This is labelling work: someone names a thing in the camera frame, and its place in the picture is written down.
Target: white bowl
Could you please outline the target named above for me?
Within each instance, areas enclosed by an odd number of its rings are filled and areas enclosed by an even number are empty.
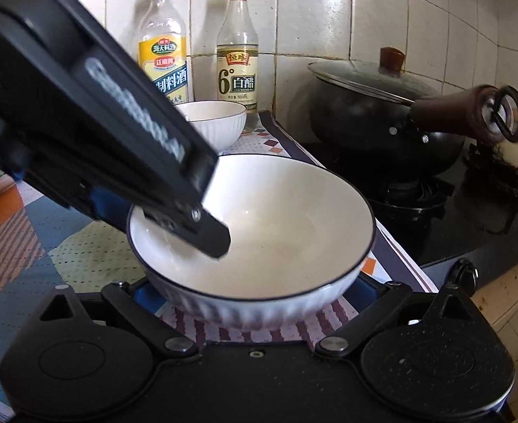
[[[212,259],[134,207],[128,238],[150,282],[212,323],[276,329],[333,302],[353,283],[376,230],[364,197],[327,170],[266,154],[219,158],[203,206],[231,246]]]
[[[228,149],[241,135],[246,108],[231,101],[193,101],[175,106],[217,153]]]

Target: wok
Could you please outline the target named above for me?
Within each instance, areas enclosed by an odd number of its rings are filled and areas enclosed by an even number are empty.
[[[380,64],[311,63],[316,75],[310,123],[324,143],[356,157],[360,168],[404,180],[451,167],[466,137],[493,145],[518,141],[518,92],[483,85],[437,97],[401,72],[404,54],[382,48]]]

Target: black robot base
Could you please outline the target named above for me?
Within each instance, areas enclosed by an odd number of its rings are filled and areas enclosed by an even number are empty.
[[[355,285],[380,297],[313,352],[304,342],[198,348],[127,285],[63,285],[1,362],[12,422],[505,421],[512,360],[459,287],[413,293],[364,274]]]

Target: cooking wine bottle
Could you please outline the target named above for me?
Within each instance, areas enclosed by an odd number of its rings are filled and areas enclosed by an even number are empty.
[[[186,27],[171,0],[151,0],[138,30],[138,63],[173,105],[188,101]]]
[[[245,132],[257,128],[257,62],[259,37],[253,28],[247,0],[230,0],[218,35],[218,100],[245,105]]]

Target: tablecloth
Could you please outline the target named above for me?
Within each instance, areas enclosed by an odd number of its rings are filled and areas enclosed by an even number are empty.
[[[268,153],[319,165],[268,112],[261,114],[261,125],[226,153]],[[381,224],[363,271],[382,282],[394,279],[414,290],[437,291]],[[77,292],[93,292],[114,280],[133,282],[143,276],[122,232],[75,210],[65,210],[31,186],[18,183],[0,202],[0,359],[35,305],[55,285],[67,283]],[[195,320],[158,295],[145,300],[146,308],[199,343],[206,339],[263,342],[300,338],[313,343],[356,314],[342,297],[294,326],[251,333]],[[0,421],[11,415],[0,387]]]

